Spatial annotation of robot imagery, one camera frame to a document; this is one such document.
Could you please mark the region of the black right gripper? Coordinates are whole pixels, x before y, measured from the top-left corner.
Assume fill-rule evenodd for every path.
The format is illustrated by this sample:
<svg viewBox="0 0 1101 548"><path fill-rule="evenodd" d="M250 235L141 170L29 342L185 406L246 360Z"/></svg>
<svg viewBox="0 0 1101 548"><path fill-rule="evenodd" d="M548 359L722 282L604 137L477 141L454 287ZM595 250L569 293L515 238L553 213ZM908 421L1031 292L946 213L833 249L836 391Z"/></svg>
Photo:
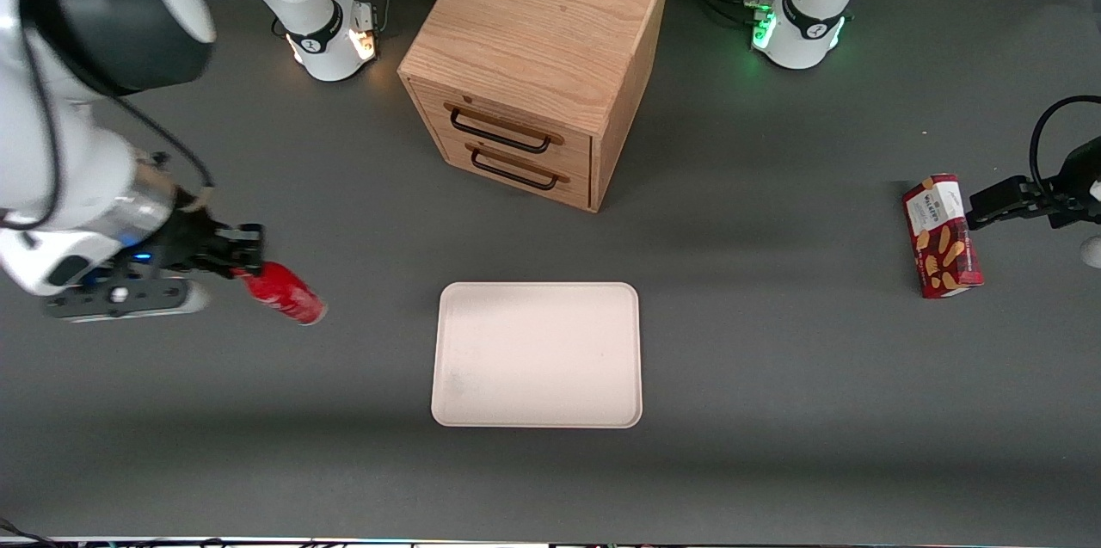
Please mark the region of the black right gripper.
<svg viewBox="0 0 1101 548"><path fill-rule="evenodd" d="M184 212L195 200L185 188L174 193L173 210L151 235L151 266L168 271L210 271L214 274L259 274L261 257L237 246L262 246L264 224L233 227L216 221L207 208Z"/></svg>

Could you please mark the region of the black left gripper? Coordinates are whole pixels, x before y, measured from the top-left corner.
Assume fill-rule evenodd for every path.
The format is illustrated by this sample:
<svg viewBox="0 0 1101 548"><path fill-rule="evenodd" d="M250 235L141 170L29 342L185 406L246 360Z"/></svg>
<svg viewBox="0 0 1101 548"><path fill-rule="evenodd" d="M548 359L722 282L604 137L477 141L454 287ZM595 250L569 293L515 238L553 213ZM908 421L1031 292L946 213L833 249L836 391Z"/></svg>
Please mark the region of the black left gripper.
<svg viewBox="0 0 1101 548"><path fill-rule="evenodd" d="M1009 219L1029 219L1033 204L1051 206L1049 224L1053 230L1079 222L1091 223L1091 202L1098 200L1093 194L1098 178L1100 138L1073 147L1050 178L1042 178L1039 139L1031 138L1031 180L1015 175L971 194L966 215L969 231Z"/></svg>

